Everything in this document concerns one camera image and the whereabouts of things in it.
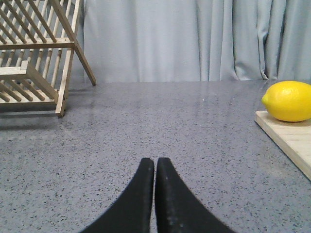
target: light blue curtain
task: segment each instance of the light blue curtain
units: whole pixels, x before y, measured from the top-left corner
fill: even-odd
[[[85,0],[99,82],[310,80],[309,0]]]

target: black foam pad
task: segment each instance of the black foam pad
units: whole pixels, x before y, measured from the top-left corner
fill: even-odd
[[[143,158],[119,198],[81,233],[149,233],[153,182],[154,163]]]
[[[169,158],[159,158],[155,182],[158,233],[234,233],[191,193]]]

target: curtain fold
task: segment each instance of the curtain fold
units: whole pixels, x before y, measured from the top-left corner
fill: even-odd
[[[99,81],[310,80],[311,1],[85,0]]]

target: countertop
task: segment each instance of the countertop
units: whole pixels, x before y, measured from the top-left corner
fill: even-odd
[[[0,113],[0,232],[77,233],[169,157],[236,232],[310,233],[311,182],[254,121],[273,83],[74,83],[63,118]]]

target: wooden dish rack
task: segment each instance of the wooden dish rack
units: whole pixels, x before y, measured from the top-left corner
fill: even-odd
[[[52,105],[62,117],[74,52],[96,84],[76,38],[81,4],[81,0],[0,1],[0,110]]]

